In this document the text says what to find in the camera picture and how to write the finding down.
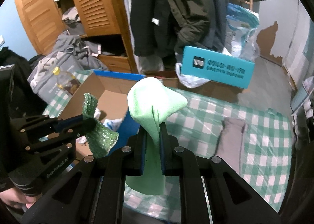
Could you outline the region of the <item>person's left hand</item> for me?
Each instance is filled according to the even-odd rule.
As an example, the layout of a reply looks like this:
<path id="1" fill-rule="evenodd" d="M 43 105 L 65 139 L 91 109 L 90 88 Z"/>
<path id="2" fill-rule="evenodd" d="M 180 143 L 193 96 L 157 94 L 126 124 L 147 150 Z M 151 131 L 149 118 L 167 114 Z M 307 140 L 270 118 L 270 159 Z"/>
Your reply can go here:
<path id="1" fill-rule="evenodd" d="M 16 209 L 21 209 L 23 205 L 30 208 L 37 201 L 36 197 L 27 196 L 16 187 L 1 192 L 0 197 L 4 204 Z"/>

